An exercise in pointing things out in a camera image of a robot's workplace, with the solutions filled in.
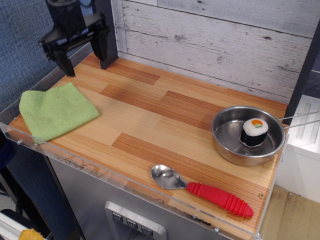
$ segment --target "wooden countertop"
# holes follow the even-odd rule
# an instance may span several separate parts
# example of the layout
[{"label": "wooden countertop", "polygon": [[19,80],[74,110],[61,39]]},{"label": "wooden countertop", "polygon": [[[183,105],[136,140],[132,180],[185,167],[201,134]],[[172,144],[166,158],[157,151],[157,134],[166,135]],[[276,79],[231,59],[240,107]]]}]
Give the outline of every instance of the wooden countertop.
[{"label": "wooden countertop", "polygon": [[[103,70],[91,54],[74,69],[76,77],[65,76],[56,86],[72,82],[97,108],[99,117],[50,144],[142,184],[137,191],[197,215],[207,226],[220,227],[240,239],[248,238],[237,228],[257,233],[279,153],[259,166],[233,164],[216,151],[211,122],[216,113],[231,106],[254,106],[280,118],[287,105],[121,58]],[[29,133],[21,116],[10,126]],[[254,216],[238,217],[183,189],[160,188],[150,174],[156,164],[174,168],[188,182],[233,193],[251,206]]]}]

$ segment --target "metal pan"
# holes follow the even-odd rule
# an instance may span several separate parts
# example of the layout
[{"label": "metal pan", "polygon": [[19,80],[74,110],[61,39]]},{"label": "metal pan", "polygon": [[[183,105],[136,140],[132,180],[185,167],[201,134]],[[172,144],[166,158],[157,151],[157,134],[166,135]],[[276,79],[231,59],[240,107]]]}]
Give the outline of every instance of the metal pan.
[{"label": "metal pan", "polygon": [[[275,118],[270,113],[252,106],[232,106],[218,112],[211,124],[213,143],[216,150],[227,160],[241,166],[257,166],[269,161],[285,143],[285,129],[319,122],[320,119],[283,127],[280,120],[301,117],[317,112]],[[258,118],[268,123],[269,130],[261,146],[246,147],[240,141],[245,121]]]}]

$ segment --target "toy sushi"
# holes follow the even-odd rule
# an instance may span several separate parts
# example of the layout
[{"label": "toy sushi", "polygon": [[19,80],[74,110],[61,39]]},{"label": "toy sushi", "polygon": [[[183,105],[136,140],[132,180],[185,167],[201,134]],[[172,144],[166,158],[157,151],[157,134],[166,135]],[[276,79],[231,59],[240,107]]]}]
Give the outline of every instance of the toy sushi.
[{"label": "toy sushi", "polygon": [[251,118],[244,122],[240,141],[249,148],[261,146],[267,137],[269,126],[260,118]]}]

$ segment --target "green microfiber towel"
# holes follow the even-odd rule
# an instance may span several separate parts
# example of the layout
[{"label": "green microfiber towel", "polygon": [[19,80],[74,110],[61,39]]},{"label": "green microfiber towel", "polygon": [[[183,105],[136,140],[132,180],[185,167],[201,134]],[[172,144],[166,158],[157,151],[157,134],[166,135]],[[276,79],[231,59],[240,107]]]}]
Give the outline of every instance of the green microfiber towel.
[{"label": "green microfiber towel", "polygon": [[22,93],[20,113],[32,136],[46,142],[96,118],[99,113],[71,83],[46,92]]}]

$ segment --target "white wooden wall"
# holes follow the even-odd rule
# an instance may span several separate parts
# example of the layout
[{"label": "white wooden wall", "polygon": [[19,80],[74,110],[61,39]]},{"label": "white wooden wall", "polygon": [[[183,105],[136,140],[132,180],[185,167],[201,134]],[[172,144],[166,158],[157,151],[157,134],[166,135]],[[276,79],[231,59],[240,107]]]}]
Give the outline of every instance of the white wooden wall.
[{"label": "white wooden wall", "polygon": [[118,54],[288,103],[320,0],[111,0]]}]

